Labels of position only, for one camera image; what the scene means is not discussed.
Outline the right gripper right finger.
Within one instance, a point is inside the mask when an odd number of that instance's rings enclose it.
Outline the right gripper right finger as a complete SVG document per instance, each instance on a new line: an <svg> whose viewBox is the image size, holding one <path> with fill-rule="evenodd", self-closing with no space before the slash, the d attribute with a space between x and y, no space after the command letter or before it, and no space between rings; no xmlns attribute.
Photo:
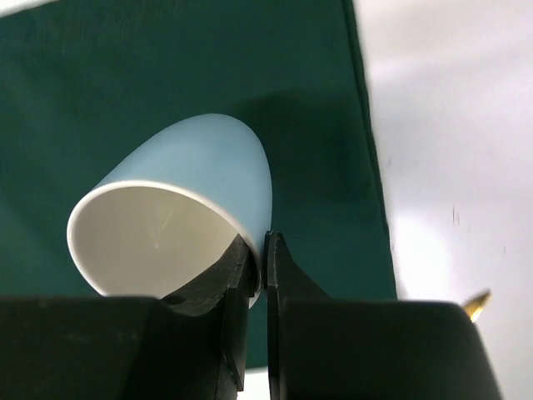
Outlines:
<svg viewBox="0 0 533 400"><path fill-rule="evenodd" d="M265 243L273 399L499 399L476 325L453 302L327 295L284 237Z"/></svg>

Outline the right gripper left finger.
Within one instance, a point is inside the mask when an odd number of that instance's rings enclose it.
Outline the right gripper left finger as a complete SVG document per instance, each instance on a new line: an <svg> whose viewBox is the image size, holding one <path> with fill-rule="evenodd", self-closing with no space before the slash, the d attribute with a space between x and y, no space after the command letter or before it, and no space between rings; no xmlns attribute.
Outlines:
<svg viewBox="0 0 533 400"><path fill-rule="evenodd" d="M4 399L234 399L254 262L241 237L162 299L5 297Z"/></svg>

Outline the light blue mug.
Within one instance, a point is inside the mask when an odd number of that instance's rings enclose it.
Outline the light blue mug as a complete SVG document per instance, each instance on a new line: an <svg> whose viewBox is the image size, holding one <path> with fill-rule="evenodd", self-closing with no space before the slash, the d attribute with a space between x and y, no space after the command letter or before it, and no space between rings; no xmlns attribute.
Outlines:
<svg viewBox="0 0 533 400"><path fill-rule="evenodd" d="M244 122L209 113L155 134L85 194L68 219L67 247L97 293L164 298L241 237L257 300L271 214L260 139Z"/></svg>

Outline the dark green cloth napkin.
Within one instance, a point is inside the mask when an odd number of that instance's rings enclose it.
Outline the dark green cloth napkin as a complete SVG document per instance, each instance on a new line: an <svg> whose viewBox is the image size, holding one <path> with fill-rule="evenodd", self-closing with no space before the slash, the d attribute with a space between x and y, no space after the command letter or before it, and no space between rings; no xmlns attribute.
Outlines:
<svg viewBox="0 0 533 400"><path fill-rule="evenodd" d="M396 297L356 16L348 1L59 1L1 20L1 294L90 294L75 202L170 124L245 122L273 227L336 298Z"/></svg>

